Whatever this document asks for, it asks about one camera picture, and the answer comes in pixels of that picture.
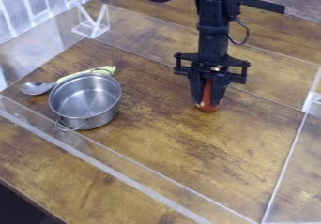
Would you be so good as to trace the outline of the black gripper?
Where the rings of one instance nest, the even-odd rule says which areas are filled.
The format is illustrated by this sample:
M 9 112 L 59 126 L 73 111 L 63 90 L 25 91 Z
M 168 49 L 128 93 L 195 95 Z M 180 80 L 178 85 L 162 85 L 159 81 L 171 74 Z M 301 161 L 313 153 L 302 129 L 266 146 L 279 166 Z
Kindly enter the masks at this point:
M 229 82 L 245 84 L 247 81 L 250 62 L 233 58 L 227 54 L 216 62 L 200 61 L 196 53 L 178 52 L 174 58 L 176 60 L 174 73 L 190 79 L 190 92 L 195 104 L 203 100 L 204 79 L 214 76 L 210 94 L 212 106 L 219 105 Z

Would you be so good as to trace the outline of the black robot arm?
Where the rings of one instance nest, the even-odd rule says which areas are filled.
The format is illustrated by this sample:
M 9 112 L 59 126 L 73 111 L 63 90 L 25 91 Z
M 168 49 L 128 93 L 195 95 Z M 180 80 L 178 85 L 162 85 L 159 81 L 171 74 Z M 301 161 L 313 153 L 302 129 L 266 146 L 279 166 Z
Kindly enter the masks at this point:
M 190 80 L 194 105 L 202 112 L 219 109 L 231 82 L 245 84 L 250 62 L 229 56 L 230 22 L 239 24 L 239 0 L 195 0 L 199 21 L 198 52 L 174 55 L 174 73 Z

